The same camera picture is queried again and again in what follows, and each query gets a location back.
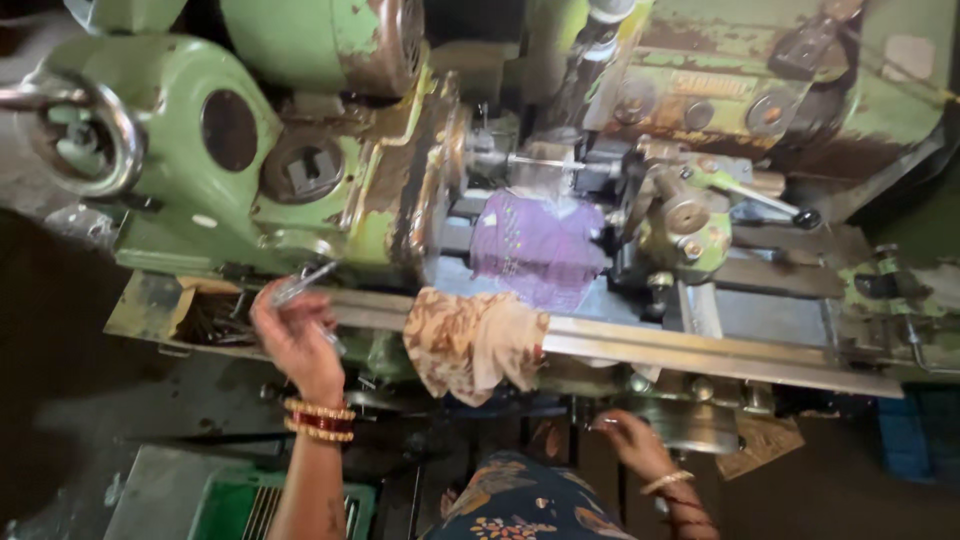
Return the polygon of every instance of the green crate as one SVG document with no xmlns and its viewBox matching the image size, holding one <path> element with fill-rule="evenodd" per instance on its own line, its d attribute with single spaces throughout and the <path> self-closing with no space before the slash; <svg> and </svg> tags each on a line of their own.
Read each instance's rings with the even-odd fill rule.
<svg viewBox="0 0 960 540">
<path fill-rule="evenodd" d="M 285 480 L 286 473 L 265 473 L 251 468 L 214 473 L 204 488 L 189 540 L 266 538 Z M 374 488 L 344 484 L 347 540 L 367 540 L 375 509 Z"/>
</svg>

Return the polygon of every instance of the dark blue dress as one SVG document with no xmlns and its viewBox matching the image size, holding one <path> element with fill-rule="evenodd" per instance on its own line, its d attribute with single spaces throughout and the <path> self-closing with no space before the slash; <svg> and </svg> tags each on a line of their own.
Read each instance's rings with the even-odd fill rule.
<svg viewBox="0 0 960 540">
<path fill-rule="evenodd" d="M 566 469 L 498 452 L 477 469 L 447 518 L 423 540 L 635 540 L 608 517 L 593 488 Z"/>
</svg>

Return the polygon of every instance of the purple cloth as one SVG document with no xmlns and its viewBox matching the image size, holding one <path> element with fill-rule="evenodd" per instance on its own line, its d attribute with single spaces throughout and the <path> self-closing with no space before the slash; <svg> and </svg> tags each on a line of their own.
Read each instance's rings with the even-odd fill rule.
<svg viewBox="0 0 960 540">
<path fill-rule="evenodd" d="M 499 278 L 531 307 L 576 309 L 605 259 L 592 242 L 604 226 L 603 213 L 581 201 L 574 205 L 560 217 L 546 201 L 497 190 L 473 231 L 473 277 Z"/>
</svg>

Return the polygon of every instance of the hand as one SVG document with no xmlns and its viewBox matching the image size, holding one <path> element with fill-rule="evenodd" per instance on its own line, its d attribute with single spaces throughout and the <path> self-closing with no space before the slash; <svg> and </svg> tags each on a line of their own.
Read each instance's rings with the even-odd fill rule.
<svg viewBox="0 0 960 540">
<path fill-rule="evenodd" d="M 620 461 L 644 482 L 649 483 L 680 470 L 657 433 L 646 422 L 625 410 L 613 409 L 601 413 L 593 421 L 592 428 L 607 435 Z"/>
<path fill-rule="evenodd" d="M 336 328 L 330 299 L 325 294 L 306 291 L 277 310 L 271 302 L 281 282 L 263 287 L 251 308 L 251 319 L 263 347 L 306 401 L 340 408 L 344 399 L 344 368 L 324 336 L 324 327 L 330 331 Z"/>
</svg>

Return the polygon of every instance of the gold bangle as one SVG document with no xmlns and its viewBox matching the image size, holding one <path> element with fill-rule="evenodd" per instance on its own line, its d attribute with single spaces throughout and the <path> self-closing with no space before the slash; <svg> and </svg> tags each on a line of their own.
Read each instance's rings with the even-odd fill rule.
<svg viewBox="0 0 960 540">
<path fill-rule="evenodd" d="M 677 473 L 673 473 L 665 477 L 660 477 L 648 483 L 647 485 L 643 486 L 642 489 L 640 489 L 640 493 L 643 495 L 650 495 L 651 493 L 662 488 L 664 485 L 668 485 L 674 482 L 679 482 L 684 480 L 693 480 L 693 478 L 694 478 L 693 473 L 690 473 L 688 471 L 679 471 Z"/>
<path fill-rule="evenodd" d="M 283 401 L 283 408 L 290 412 L 302 412 L 311 416 L 332 418 L 333 420 L 353 420 L 357 416 L 357 413 L 348 408 L 327 408 L 292 398 Z"/>
<path fill-rule="evenodd" d="M 283 425 L 288 430 L 306 435 L 311 439 L 317 439 L 331 443 L 348 443 L 353 440 L 352 432 L 338 433 L 336 431 L 321 430 L 320 428 L 314 428 L 313 426 L 307 426 L 306 424 L 298 424 L 291 418 L 284 418 Z"/>
</svg>

